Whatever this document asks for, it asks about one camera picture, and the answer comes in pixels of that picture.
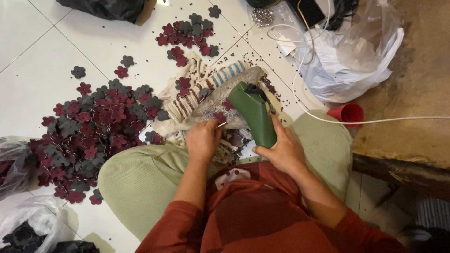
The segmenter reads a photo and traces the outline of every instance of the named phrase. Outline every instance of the hand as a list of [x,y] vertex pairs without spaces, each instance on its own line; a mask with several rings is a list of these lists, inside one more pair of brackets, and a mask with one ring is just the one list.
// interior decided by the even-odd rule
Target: hand
[[306,168],[305,153],[291,130],[284,128],[275,115],[270,113],[270,117],[277,134],[277,142],[270,149],[256,146],[253,152],[267,158],[277,169],[292,176],[299,169]]
[[222,127],[217,128],[217,120],[197,123],[186,136],[189,161],[199,165],[208,165],[219,146],[222,137]]

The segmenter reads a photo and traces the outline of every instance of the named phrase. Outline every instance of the white cable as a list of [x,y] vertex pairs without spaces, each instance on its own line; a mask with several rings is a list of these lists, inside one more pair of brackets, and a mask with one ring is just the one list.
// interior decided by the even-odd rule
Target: white cable
[[[328,13],[329,12],[330,12],[330,0],[328,0]],[[328,26],[328,21],[329,21],[329,17],[327,19],[327,24],[325,25],[325,28]],[[299,31],[297,28],[295,28],[293,26],[290,26],[290,25],[284,25],[284,26],[291,27],[291,28],[295,29],[297,32],[299,32],[300,34],[302,33],[301,31]],[[323,29],[323,31],[318,36],[312,38],[311,40],[314,40],[314,39],[318,38],[325,31],[325,28]],[[311,40],[305,40],[305,41],[284,41],[284,42],[307,42],[307,41],[311,41]],[[359,125],[359,124],[389,122],[389,121],[398,121],[398,120],[413,120],[413,119],[450,119],[450,116],[425,116],[425,117],[400,117],[400,118],[390,118],[390,119],[372,120],[372,121],[363,121],[363,122],[336,122],[336,121],[326,120],[326,119],[322,119],[322,118],[319,118],[317,116],[314,116],[310,112],[308,112],[308,110],[306,108],[304,108],[302,106],[302,102],[300,101],[300,98],[298,98],[295,95],[295,81],[297,80],[297,76],[300,75],[300,69],[301,69],[301,67],[303,65],[303,61],[305,60],[306,50],[307,50],[307,46],[305,46],[305,53],[303,54],[303,58],[301,59],[300,66],[298,67],[298,72],[295,73],[294,81],[292,82],[292,95],[294,96],[295,100],[299,101],[299,103],[297,103],[297,104],[303,109],[303,111],[305,111],[307,114],[309,114],[313,118],[316,118],[316,119],[324,121],[324,122],[329,122],[329,123],[334,123],[334,124],[343,124],[343,125]]]
[[290,28],[294,28],[297,32],[299,32],[300,34],[302,33],[301,31],[299,31],[297,28],[295,28],[295,27],[293,27],[293,26],[291,26],[291,25],[286,25],[286,24],[279,24],[279,25],[274,25],[274,26],[272,26],[271,28],[269,28],[268,30],[267,30],[267,33],[266,33],[266,35],[269,37],[269,38],[271,38],[272,40],[276,40],[276,41],[282,41],[282,42],[308,42],[308,41],[313,41],[314,39],[316,39],[316,38],[318,38],[320,35],[322,35],[322,33],[326,30],[326,28],[328,27],[328,23],[329,23],[329,21],[330,21],[330,10],[331,10],[331,3],[330,3],[330,0],[328,0],[328,17],[327,17],[327,22],[325,23],[325,27],[324,27],[324,29],[323,29],[323,31],[321,32],[321,33],[319,33],[319,35],[317,35],[316,37],[314,37],[314,38],[311,38],[310,40],[305,40],[305,41],[288,41],[288,40],[279,40],[279,39],[277,39],[277,38],[273,38],[273,37],[271,37],[270,35],[269,35],[269,32],[273,29],[273,28],[275,28],[275,27],[290,27]]

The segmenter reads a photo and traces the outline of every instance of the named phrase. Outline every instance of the person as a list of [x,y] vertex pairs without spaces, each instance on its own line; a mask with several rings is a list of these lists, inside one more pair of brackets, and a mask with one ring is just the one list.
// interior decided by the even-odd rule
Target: person
[[[291,130],[275,115],[271,118],[276,144],[253,148],[268,161],[217,172],[211,158],[222,129],[216,129],[215,119],[189,130],[186,153],[149,145],[108,160],[99,187],[116,216],[142,241],[136,253],[405,252],[396,239],[366,226],[335,195],[348,183],[347,177],[339,187],[336,178],[351,166],[351,137],[345,127],[302,115]],[[304,152],[301,143],[310,151]],[[125,168],[130,163],[142,169]],[[132,186],[118,182],[124,177],[134,181],[128,182]]]

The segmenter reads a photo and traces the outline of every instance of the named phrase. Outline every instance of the red plastic cup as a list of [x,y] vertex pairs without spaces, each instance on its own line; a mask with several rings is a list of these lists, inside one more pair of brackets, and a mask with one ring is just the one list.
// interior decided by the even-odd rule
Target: red plastic cup
[[[362,122],[364,120],[364,111],[363,109],[355,104],[348,103],[345,105],[341,105],[330,109],[327,112],[327,115],[339,120],[340,122]],[[345,125],[346,127],[359,127],[358,125]]]

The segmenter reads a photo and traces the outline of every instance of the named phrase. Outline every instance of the power plug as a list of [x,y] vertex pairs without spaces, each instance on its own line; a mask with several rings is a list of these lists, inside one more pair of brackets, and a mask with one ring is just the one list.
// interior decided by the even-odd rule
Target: power plug
[[289,54],[291,54],[291,52],[295,50],[296,46],[293,42],[284,42],[289,40],[285,36],[281,35],[280,38],[277,39],[283,40],[276,42],[278,44],[278,50],[280,50],[281,54],[283,54],[284,57],[288,56]]

